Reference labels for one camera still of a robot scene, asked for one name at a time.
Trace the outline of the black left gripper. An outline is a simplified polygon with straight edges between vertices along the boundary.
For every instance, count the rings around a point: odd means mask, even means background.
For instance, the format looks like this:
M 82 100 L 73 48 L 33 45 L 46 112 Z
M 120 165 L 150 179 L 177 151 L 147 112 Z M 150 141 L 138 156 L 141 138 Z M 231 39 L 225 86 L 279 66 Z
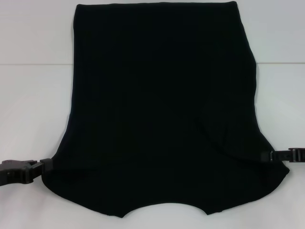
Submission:
M 29 184 L 35 178 L 52 170 L 53 160 L 50 158 L 42 159 L 39 162 L 5 160 L 0 164 L 0 185 Z

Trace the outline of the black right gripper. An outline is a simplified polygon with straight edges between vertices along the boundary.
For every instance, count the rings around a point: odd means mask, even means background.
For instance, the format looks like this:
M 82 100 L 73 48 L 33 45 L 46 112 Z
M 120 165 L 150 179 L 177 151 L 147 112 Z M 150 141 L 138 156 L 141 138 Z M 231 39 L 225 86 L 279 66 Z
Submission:
M 293 163 L 305 162 L 305 148 L 289 148 L 285 151 L 265 151 L 260 154 L 262 162 L 275 163 L 289 161 Z

